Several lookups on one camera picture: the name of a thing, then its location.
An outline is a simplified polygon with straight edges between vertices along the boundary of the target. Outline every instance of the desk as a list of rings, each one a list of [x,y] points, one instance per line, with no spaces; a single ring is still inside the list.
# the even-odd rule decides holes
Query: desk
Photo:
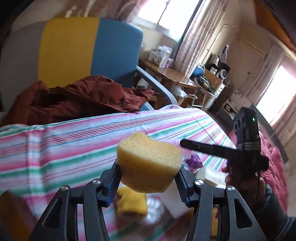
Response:
[[[213,98],[215,97],[212,93],[208,92],[207,90],[205,90],[202,86],[200,86],[197,83],[192,82],[188,77],[186,77],[183,73],[180,73],[179,71],[172,69],[172,68],[160,68],[158,65],[148,61],[148,60],[139,60],[139,66],[143,69],[148,68],[149,70],[151,70],[153,73],[155,73],[156,75],[158,75],[159,77],[162,78],[161,80],[161,84],[166,87],[168,90],[170,90],[170,88],[173,85],[179,85],[181,87],[185,87],[185,88],[189,88],[192,89],[193,91],[191,91],[191,93],[194,93],[195,90],[199,89],[203,94],[203,104],[205,103],[205,99],[206,96],[209,98]],[[212,77],[212,73],[210,73],[209,71],[206,70],[205,76],[207,79],[209,79],[207,77],[207,75],[210,78]],[[215,77],[215,82],[220,81],[221,80],[216,77],[215,75],[213,75]],[[164,102],[164,99],[161,96],[158,96],[157,101],[155,103],[154,109],[159,109],[162,107]]]

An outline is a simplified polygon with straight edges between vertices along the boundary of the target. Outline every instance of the silver screw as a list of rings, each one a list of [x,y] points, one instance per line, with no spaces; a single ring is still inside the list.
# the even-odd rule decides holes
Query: silver screw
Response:
[[[234,186],[228,186],[227,189],[230,192],[234,192],[235,191],[235,187]]]
[[[100,179],[93,180],[93,184],[94,185],[99,185],[100,183],[101,183],[101,180]]]
[[[204,182],[203,182],[203,180],[197,179],[197,180],[195,180],[195,184],[198,186],[201,186],[204,184]]]
[[[68,185],[61,186],[61,190],[62,191],[67,191],[68,189],[69,189],[69,186]]]

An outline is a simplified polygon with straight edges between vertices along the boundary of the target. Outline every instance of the metal pipe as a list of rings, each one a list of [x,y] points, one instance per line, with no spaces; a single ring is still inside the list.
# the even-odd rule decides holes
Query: metal pipe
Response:
[[[231,26],[231,27],[234,27],[234,28],[238,28],[237,26],[232,25],[232,24],[228,24],[228,23],[227,23],[227,24],[224,24],[224,25],[221,27],[219,33],[217,34],[217,36],[216,36],[214,42],[212,43],[211,47],[210,47],[209,49],[207,49],[207,54],[205,55],[205,58],[207,57],[209,51],[212,49],[213,45],[216,43],[216,41],[217,41],[217,39],[219,38],[219,36],[220,36],[220,34],[221,34],[223,28],[225,28],[225,27],[227,27],[227,26]]]

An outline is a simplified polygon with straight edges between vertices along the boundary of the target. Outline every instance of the bright window pane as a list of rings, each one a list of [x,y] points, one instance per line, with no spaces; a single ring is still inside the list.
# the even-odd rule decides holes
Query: bright window pane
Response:
[[[198,1],[171,0],[159,21],[159,25],[169,29],[173,38],[181,38]]]
[[[257,104],[257,109],[271,123],[288,100],[296,93],[296,79],[283,66],[280,66]]]
[[[168,0],[149,0],[140,10],[138,16],[153,23],[158,23]]]

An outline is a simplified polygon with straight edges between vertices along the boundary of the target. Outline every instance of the pink blanket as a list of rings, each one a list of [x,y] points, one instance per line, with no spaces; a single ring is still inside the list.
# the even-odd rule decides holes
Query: pink blanket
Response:
[[[270,185],[281,207],[287,213],[289,203],[288,190],[281,153],[277,147],[272,146],[269,139],[261,131],[259,131],[259,135],[261,138],[261,154],[269,159],[269,168],[267,171],[262,172],[261,176],[264,178],[265,183]],[[229,138],[236,145],[237,139],[234,130],[229,134]]]

